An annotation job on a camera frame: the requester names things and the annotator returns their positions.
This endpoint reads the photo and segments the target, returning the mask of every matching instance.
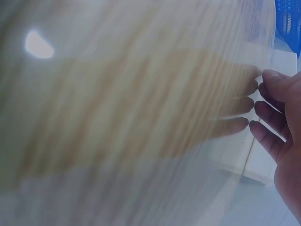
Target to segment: wood grain pattern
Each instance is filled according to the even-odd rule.
[[[37,198],[52,225],[175,225],[183,211],[179,223],[187,225],[210,222],[217,206],[223,214],[229,198],[222,197],[239,176],[220,175],[210,147],[224,136],[224,147],[241,142],[230,135],[248,125],[241,115],[252,109],[248,96],[269,62],[272,2],[19,0],[6,7],[0,178],[1,187],[17,190],[37,180],[18,202],[23,218]],[[30,31],[50,43],[52,58],[24,50]],[[74,200],[59,199],[71,185]],[[65,221],[60,202],[68,206]],[[196,209],[188,214],[188,206]]]

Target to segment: fingernail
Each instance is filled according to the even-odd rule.
[[[273,71],[273,70],[264,70],[262,72],[262,76],[263,76],[264,79],[271,79],[271,78],[276,78],[276,77],[279,78],[280,77],[278,75],[278,73]]]
[[[252,126],[253,124],[254,124],[254,120],[251,120],[250,122],[249,122],[249,126]]]

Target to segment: finger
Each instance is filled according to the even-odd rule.
[[[256,66],[246,64],[237,65],[237,69],[244,82],[242,83],[243,86],[236,90],[236,97],[244,97],[254,93],[258,89],[258,83],[255,79],[261,75],[261,70]]]
[[[245,114],[250,112],[253,107],[254,107],[254,101],[249,97],[233,99],[229,103],[222,105],[219,116],[225,117],[225,116]]]
[[[275,100],[285,103],[287,93],[293,82],[292,78],[283,78],[273,70],[264,70],[262,78],[269,94]]]
[[[264,83],[261,83],[258,88],[261,96],[270,103],[274,108],[276,108],[281,113],[285,113],[285,104],[275,100],[268,92],[267,87]]]
[[[253,94],[258,89],[258,82],[256,80],[251,80],[246,83],[246,87],[241,93],[241,96],[248,96]]]
[[[218,120],[215,123],[214,129],[210,138],[219,138],[233,135],[243,131],[249,124],[248,119],[238,117],[235,119]]]
[[[256,114],[261,119],[287,140],[291,132],[287,126],[286,118],[282,113],[276,111],[264,101],[257,101],[254,108]]]
[[[285,144],[284,141],[257,121],[250,122],[250,131],[277,163],[279,154]]]

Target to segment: hand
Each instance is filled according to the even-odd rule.
[[[276,189],[301,222],[301,73],[288,77],[265,70],[259,92],[276,110],[258,101],[256,114],[285,141],[259,122],[252,121],[250,130],[275,160]]]

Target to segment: blue plastic crate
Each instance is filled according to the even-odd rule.
[[[301,0],[275,0],[276,28],[291,50],[300,56]]]

